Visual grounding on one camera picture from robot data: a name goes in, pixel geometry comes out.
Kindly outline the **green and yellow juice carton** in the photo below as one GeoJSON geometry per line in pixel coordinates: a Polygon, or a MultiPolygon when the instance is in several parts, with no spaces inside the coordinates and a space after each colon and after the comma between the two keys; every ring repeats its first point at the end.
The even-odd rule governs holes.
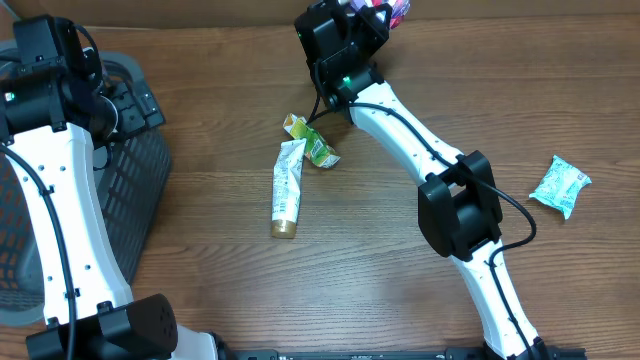
{"type": "Polygon", "coordinates": [[[316,167],[329,169],[341,160],[320,133],[307,124],[304,117],[288,114],[283,122],[283,128],[294,140],[307,141],[305,156],[316,167]]]}

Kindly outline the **white and gold tube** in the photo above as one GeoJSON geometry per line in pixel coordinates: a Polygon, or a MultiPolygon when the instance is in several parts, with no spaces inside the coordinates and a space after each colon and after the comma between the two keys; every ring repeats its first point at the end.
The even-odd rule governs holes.
{"type": "Polygon", "coordinates": [[[273,168],[271,235],[293,239],[301,198],[306,139],[283,142],[273,168]]]}

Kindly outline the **teal snack packet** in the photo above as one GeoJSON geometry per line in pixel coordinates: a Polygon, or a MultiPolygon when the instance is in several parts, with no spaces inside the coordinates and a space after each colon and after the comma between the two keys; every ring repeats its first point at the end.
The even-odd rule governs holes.
{"type": "Polygon", "coordinates": [[[560,211],[568,220],[580,191],[591,183],[588,175],[554,155],[547,173],[529,197],[560,211]]]}

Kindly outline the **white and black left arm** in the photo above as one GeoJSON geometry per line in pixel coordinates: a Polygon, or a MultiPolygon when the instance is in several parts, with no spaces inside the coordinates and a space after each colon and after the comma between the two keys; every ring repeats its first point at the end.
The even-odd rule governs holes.
{"type": "Polygon", "coordinates": [[[13,26],[1,83],[1,150],[21,181],[44,280],[46,329],[33,359],[208,359],[211,333],[180,325],[168,299],[135,299],[99,203],[94,152],[164,123],[137,62],[101,53],[88,31],[40,15],[13,26]]]}

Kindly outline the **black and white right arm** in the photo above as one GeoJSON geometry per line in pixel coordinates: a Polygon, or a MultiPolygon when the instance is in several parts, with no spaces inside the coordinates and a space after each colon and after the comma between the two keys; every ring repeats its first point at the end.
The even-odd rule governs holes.
{"type": "Polygon", "coordinates": [[[439,139],[399,100],[372,55],[388,40],[393,9],[311,4],[294,22],[310,76],[330,112],[376,139],[417,186],[418,225],[433,250],[455,264],[480,316],[489,359],[547,359],[514,289],[502,241],[500,203],[524,208],[497,189],[488,159],[439,139]]]}

